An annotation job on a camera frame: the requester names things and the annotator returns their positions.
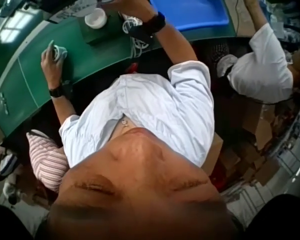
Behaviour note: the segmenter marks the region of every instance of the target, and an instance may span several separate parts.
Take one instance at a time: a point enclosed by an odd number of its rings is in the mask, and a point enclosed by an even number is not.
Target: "white cup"
[[[65,47],[57,46],[57,45],[53,46],[53,60],[55,62],[57,62],[60,59],[60,57],[62,56],[62,54],[64,54],[64,53],[65,53],[64,58],[66,58],[68,55],[68,51]]]
[[[96,8],[92,13],[84,17],[85,24],[92,29],[101,29],[108,20],[106,12],[102,8]]]

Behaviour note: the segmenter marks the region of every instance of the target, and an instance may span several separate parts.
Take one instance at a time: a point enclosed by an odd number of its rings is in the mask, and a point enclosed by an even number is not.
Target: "blue bin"
[[[223,0],[150,0],[150,2],[179,31],[229,24]]]

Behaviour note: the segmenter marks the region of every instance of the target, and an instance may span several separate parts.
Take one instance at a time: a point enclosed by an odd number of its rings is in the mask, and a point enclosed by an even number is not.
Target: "white cable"
[[[127,16],[124,14],[122,16],[125,19],[122,25],[122,30],[125,34],[129,34],[129,30],[132,27],[142,25],[142,21],[136,17]],[[139,58],[143,52],[143,49],[149,47],[149,44],[134,37],[131,37],[131,44],[131,58]]]

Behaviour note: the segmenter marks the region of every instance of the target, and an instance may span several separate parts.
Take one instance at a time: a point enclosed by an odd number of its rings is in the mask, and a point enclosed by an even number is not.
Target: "person in white shirt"
[[[104,6],[149,24],[148,0]],[[169,80],[122,75],[81,116],[52,98],[69,171],[47,219],[51,239],[232,239],[226,204],[200,168],[214,136],[208,68],[161,18],[155,36],[173,62]],[[62,60],[42,54],[48,88],[60,86]]]
[[[259,1],[244,0],[244,3],[256,30],[249,42],[253,52],[237,58],[229,54],[226,44],[214,46],[219,93],[233,89],[267,104],[288,100],[296,89],[300,90],[300,50],[292,55],[292,63],[288,63]]]

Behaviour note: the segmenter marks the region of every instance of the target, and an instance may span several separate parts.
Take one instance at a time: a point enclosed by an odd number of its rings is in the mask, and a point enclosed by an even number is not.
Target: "neck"
[[[293,76],[293,87],[297,88],[298,86],[300,86],[300,71],[296,70],[293,64],[288,65],[288,69]]]

